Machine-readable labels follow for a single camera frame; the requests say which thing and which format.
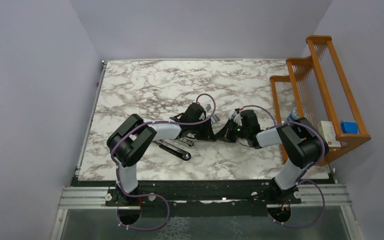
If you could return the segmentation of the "long black silver stapler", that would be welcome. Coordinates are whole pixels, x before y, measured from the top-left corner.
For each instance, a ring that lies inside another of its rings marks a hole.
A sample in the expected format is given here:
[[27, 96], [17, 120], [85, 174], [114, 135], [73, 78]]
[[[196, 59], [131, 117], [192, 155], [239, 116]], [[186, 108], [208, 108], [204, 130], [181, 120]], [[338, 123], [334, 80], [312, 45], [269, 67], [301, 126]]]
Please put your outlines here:
[[[193, 149], [195, 147], [195, 144], [193, 141], [185, 139], [185, 138], [180, 138], [180, 139], [173, 139], [174, 142], [188, 148], [188, 149]], [[158, 147], [175, 157], [183, 160], [183, 161], [189, 161], [192, 158], [192, 155], [190, 152], [184, 150], [183, 148], [180, 148], [166, 140], [154, 140], [153, 143], [157, 144]]]

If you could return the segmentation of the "staple tray with staples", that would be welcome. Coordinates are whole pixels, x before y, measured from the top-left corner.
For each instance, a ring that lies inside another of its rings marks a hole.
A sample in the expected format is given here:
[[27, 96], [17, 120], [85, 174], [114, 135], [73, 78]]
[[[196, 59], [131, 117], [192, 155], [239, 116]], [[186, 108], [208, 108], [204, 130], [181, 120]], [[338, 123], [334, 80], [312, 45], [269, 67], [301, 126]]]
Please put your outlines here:
[[216, 114], [214, 114], [214, 115], [210, 118], [210, 121], [211, 121], [212, 124], [214, 124], [214, 123], [219, 122], [219, 121], [220, 121], [220, 118], [219, 118]]

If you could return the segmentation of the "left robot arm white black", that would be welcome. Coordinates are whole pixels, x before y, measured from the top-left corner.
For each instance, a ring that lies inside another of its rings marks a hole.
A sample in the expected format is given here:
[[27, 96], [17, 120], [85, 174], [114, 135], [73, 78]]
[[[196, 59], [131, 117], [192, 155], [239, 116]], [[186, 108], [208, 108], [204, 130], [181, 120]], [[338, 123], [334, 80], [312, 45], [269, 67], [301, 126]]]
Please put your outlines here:
[[183, 113], [168, 120], [145, 121], [138, 114], [130, 115], [107, 139], [110, 157], [116, 165], [118, 199], [124, 205], [137, 200], [137, 163], [153, 141], [175, 140], [193, 135], [198, 141], [216, 141], [211, 117], [196, 102]]

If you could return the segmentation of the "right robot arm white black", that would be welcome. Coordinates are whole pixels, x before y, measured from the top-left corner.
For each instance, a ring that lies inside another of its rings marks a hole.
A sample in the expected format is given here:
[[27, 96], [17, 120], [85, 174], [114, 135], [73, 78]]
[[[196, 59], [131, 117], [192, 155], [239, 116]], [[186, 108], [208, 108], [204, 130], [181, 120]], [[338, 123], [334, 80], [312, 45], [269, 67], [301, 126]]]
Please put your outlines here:
[[286, 200], [307, 170], [329, 153], [328, 143], [305, 117], [266, 130], [260, 128], [253, 110], [243, 110], [237, 117], [239, 122], [230, 118], [215, 134], [217, 140], [235, 143], [243, 139], [254, 149], [283, 145], [286, 151], [283, 169], [269, 183], [268, 196], [276, 204]]

